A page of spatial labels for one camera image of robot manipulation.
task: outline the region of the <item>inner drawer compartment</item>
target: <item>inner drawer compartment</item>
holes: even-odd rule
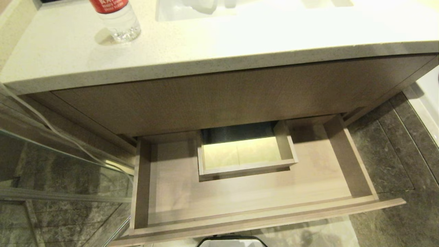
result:
[[[405,203],[378,199],[339,115],[308,126],[302,126],[303,119],[281,122],[299,162],[287,171],[205,182],[198,174],[199,131],[139,138],[131,234],[110,246],[287,225]]]
[[[298,161],[285,121],[203,129],[197,153],[200,181],[285,171]]]

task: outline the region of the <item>red bottle label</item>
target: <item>red bottle label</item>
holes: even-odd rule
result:
[[[109,14],[120,10],[128,4],[128,0],[90,0],[97,13]]]

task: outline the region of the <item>water bottle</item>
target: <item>water bottle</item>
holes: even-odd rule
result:
[[[128,0],[90,0],[99,17],[118,43],[140,34],[140,25]]]

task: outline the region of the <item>sink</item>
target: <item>sink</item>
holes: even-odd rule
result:
[[[317,8],[350,7],[351,0],[158,0],[159,22],[230,15],[279,13]]]

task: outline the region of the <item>white quartz countertop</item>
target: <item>white quartz countertop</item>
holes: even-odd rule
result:
[[[105,39],[88,0],[43,4],[0,73],[20,94],[347,58],[439,52],[429,0],[351,0],[353,7],[279,8],[156,20],[155,0],[130,0],[142,33]]]

